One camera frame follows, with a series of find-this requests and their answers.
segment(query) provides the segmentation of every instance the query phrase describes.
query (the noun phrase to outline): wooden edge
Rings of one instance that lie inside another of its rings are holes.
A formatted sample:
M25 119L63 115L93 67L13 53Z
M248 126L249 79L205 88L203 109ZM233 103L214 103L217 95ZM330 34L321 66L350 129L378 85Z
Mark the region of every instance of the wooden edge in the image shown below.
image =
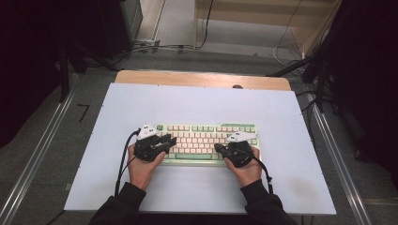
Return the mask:
M244 89L291 91L286 78L239 76L224 73L122 70L117 73L115 83L226 88L240 85Z

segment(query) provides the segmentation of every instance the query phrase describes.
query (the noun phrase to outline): keyboard key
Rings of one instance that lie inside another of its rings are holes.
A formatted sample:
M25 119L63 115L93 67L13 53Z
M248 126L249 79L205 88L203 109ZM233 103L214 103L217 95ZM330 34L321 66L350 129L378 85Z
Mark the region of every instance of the keyboard key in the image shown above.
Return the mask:
M208 154L176 154L176 159L211 160Z

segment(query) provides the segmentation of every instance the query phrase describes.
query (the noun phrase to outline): finger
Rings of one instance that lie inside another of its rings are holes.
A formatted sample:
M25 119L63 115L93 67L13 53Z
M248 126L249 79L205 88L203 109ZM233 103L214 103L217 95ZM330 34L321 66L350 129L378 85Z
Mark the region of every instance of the finger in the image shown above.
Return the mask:
M129 158L132 157L132 156L134 156L134 147L135 147L135 143L132 144L132 145L130 145L130 146L128 147Z
M255 147L253 147L253 146L251 146L251 148L252 148L252 151L253 151L254 156L255 156L256 158L259 158L259 157L260 157L260 150L258 150L257 148L255 148Z
M155 160L153 160L152 163L154 163L156 166L159 166L159 164L161 164L161 162L163 161L164 156L166 156L166 153L161 152L160 154L158 154L158 156L155 158Z
M225 158L224 158L224 162L225 162L225 164L226 164L226 167L227 167L230 171L232 171L232 170L235 168L234 164L232 163L231 160L229 160L229 158L225 157Z

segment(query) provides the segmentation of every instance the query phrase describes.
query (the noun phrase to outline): hand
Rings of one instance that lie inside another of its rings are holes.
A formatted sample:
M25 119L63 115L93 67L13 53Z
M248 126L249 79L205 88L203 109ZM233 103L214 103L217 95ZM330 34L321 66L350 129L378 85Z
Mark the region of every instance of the hand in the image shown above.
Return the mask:
M155 171L156 167L161 164L166 153L161 152L160 154L158 154L153 162L146 162L142 161L139 158L135 158L134 146L135 144L129 146L128 162L130 162L134 158L134 160L128 166L130 183L142 190L146 190L150 180L152 179L153 172Z
M258 150L253 146L251 146L251 148L254 153L254 156L256 158L259 158L260 150ZM232 173L234 173L235 176L237 177L237 181L239 182L241 188L248 186L252 182L261 179L261 172L262 172L261 166L254 159L248 165L241 168L236 168L234 164L226 157L224 158L224 161L228 169Z

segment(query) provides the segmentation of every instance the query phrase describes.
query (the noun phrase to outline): person's right hand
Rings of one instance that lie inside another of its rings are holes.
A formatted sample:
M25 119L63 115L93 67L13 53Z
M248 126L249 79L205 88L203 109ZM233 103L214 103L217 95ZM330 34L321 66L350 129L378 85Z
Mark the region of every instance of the person's right hand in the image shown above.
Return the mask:
M251 148L254 153L254 156L256 158L259 158L260 150L258 150L253 146L251 146ZM232 173L234 173L235 176L237 177L237 181L239 182L241 188L248 186L252 182L261 179L261 172L262 172L261 166L254 159L252 159L252 161L248 165L241 168L236 168L234 164L226 157L224 158L224 161L228 169Z

